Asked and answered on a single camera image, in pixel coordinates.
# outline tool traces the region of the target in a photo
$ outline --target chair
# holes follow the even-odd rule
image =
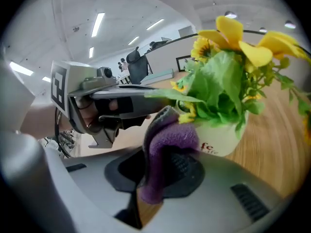
[[[140,84],[140,81],[148,75],[147,57],[140,56],[137,49],[138,47],[126,57],[132,84]]]

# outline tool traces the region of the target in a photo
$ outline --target flower pot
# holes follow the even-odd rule
[[[175,110],[182,114],[183,112],[176,103]],[[249,113],[246,112],[245,120],[248,122]],[[213,128],[208,122],[193,123],[199,137],[199,150],[208,154],[217,156],[226,156],[234,151],[240,138],[237,138],[235,127],[237,124],[224,124]],[[241,129],[241,138],[244,134],[246,124]]]

